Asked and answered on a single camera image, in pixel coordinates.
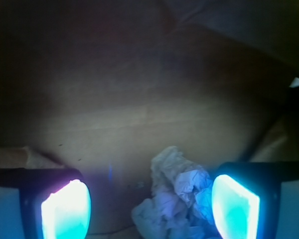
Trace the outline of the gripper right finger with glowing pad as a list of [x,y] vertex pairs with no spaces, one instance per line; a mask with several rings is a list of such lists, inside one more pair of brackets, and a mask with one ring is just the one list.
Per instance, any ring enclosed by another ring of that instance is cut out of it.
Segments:
[[299,161],[224,163],[211,204],[223,239],[299,239]]

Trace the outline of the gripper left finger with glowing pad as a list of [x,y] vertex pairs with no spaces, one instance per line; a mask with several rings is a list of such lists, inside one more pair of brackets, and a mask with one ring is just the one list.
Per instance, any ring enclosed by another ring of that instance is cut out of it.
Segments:
[[90,217],[77,169],[0,169],[0,239],[84,239]]

